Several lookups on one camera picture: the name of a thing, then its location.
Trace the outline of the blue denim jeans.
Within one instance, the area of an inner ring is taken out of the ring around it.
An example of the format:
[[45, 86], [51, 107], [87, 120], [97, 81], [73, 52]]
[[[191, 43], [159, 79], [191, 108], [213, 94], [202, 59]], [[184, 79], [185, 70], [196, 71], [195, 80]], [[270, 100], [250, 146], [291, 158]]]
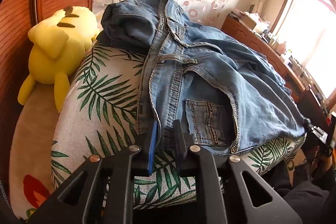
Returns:
[[144, 54], [139, 134], [157, 122], [157, 146], [174, 147], [174, 122], [214, 155], [297, 139], [308, 120], [265, 56], [217, 28], [192, 22], [175, 0], [108, 5], [98, 40]]

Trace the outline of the palm leaf print blanket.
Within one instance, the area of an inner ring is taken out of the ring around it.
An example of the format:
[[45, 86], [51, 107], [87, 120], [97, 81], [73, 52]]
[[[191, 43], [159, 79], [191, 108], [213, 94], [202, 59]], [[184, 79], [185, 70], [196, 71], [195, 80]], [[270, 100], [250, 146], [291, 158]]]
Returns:
[[[115, 155], [137, 136], [138, 88], [146, 57], [96, 43], [80, 65], [56, 124], [52, 151], [52, 184], [59, 187], [93, 154]], [[275, 125], [253, 134], [252, 145], [240, 150], [243, 160], [258, 174], [292, 159], [305, 140], [307, 119], [277, 76], [274, 90], [281, 102], [267, 109]], [[195, 179], [177, 174], [173, 152], [157, 152], [153, 174], [135, 179], [134, 205], [138, 209], [193, 202]]]

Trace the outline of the floral bed sheet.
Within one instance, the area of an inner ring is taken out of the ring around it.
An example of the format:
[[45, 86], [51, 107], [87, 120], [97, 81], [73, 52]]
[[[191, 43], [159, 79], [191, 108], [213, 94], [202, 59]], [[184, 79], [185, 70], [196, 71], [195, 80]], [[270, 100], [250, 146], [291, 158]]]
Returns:
[[54, 191], [51, 147], [59, 114], [52, 85], [36, 84], [17, 121], [10, 151], [10, 203], [28, 219]]

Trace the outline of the yellow plush toy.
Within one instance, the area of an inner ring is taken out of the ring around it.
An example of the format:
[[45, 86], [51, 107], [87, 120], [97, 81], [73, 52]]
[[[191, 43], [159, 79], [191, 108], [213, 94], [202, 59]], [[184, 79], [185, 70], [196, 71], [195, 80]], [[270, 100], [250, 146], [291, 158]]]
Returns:
[[26, 104], [37, 82], [53, 85], [55, 106], [60, 112], [70, 89], [69, 77], [99, 32], [95, 14], [83, 6], [68, 6], [34, 25], [28, 32], [33, 43], [29, 75], [19, 89], [18, 102]]

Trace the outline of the wooden sideboard cabinet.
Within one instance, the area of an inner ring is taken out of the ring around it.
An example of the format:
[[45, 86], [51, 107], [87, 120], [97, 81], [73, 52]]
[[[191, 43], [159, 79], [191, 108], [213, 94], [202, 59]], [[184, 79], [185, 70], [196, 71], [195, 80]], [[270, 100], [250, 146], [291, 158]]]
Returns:
[[232, 14], [226, 16], [221, 30], [239, 42], [266, 56], [268, 62], [285, 80], [285, 86], [291, 90], [291, 96], [300, 112], [309, 118], [315, 126], [329, 132], [326, 115], [313, 94], [311, 85], [303, 84], [294, 71], [281, 60], [280, 56], [262, 39], [240, 23]]

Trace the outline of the cardboard box on sideboard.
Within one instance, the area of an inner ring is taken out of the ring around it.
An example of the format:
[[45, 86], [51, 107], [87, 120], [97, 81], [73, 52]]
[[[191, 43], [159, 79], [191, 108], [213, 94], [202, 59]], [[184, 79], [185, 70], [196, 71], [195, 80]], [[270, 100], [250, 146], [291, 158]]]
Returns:
[[253, 30], [258, 24], [263, 22], [258, 13], [249, 12], [243, 12], [241, 14], [240, 20], [251, 30]]

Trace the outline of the window with wooden frame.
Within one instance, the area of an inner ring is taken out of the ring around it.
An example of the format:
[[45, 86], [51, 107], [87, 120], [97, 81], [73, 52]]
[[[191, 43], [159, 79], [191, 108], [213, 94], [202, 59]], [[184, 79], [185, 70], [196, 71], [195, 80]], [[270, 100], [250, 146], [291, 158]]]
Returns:
[[335, 107], [335, 8], [330, 0], [284, 0], [272, 30], [286, 42], [323, 107]]

